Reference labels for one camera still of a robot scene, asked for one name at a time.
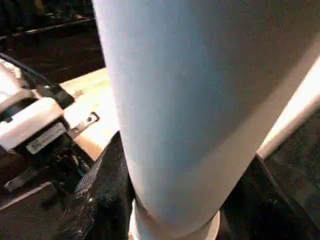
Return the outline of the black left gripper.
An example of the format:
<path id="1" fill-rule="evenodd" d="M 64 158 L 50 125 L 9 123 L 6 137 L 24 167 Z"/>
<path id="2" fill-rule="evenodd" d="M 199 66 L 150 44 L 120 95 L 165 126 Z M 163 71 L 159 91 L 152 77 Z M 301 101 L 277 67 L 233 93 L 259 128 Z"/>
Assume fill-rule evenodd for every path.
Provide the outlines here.
<path id="1" fill-rule="evenodd" d="M 67 133 L 32 153 L 32 147 L 40 145 L 39 138 L 37 133 L 13 148 L 25 158 L 28 168 L 10 181 L 11 187 L 21 187 L 40 174 L 60 187 L 75 187 L 94 164 L 94 160 Z"/>

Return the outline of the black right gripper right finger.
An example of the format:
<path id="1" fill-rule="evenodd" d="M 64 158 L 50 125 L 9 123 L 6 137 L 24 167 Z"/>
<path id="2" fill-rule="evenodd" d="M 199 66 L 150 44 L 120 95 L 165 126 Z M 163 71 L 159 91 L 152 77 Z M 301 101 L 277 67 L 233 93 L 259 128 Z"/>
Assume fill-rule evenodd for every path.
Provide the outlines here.
<path id="1" fill-rule="evenodd" d="M 234 240 L 318 240 L 320 230 L 255 156 L 222 205 Z"/>

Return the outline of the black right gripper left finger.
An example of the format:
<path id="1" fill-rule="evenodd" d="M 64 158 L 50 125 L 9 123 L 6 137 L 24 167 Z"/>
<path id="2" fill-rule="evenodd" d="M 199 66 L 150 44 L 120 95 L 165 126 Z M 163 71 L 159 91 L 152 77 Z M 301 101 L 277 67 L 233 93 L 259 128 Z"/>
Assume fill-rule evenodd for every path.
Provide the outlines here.
<path id="1" fill-rule="evenodd" d="M 78 183 L 59 230 L 61 240 L 127 240 L 135 192 L 120 132 Z"/>

